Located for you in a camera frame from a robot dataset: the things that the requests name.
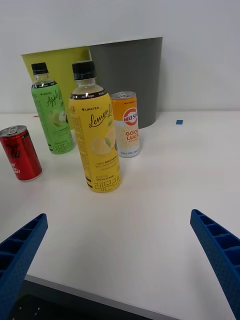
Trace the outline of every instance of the apple drink bottle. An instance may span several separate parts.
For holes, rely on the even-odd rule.
[[[45,62],[31,67],[35,76],[31,94],[49,150],[53,154],[64,154],[73,149],[74,143],[61,90],[56,81],[49,78]]]

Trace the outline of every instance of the orange drink can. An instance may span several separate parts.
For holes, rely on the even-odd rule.
[[[135,157],[140,152],[136,93],[121,91],[111,95],[118,154]]]

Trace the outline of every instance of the plastic bottle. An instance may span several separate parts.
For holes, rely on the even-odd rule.
[[[31,67],[35,76],[31,94],[49,150],[53,154],[64,154],[73,149],[74,143],[61,90],[56,81],[49,78],[45,62],[34,63]]]
[[[112,102],[96,84],[93,61],[72,64],[77,88],[69,100],[72,125],[88,187],[99,193],[121,183]]]

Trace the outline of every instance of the gray bin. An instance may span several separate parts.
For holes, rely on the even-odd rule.
[[[136,92],[139,128],[156,121],[163,38],[90,46],[97,82],[108,93]]]

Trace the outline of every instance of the yellow panel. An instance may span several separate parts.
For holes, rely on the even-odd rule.
[[[32,64],[37,64],[40,62],[46,63],[49,77],[55,80],[60,86],[65,110],[70,127],[72,129],[73,126],[68,108],[70,94],[76,87],[72,63],[76,61],[90,60],[89,48],[84,46],[78,48],[29,53],[23,54],[22,58],[32,80],[35,78],[33,75]]]

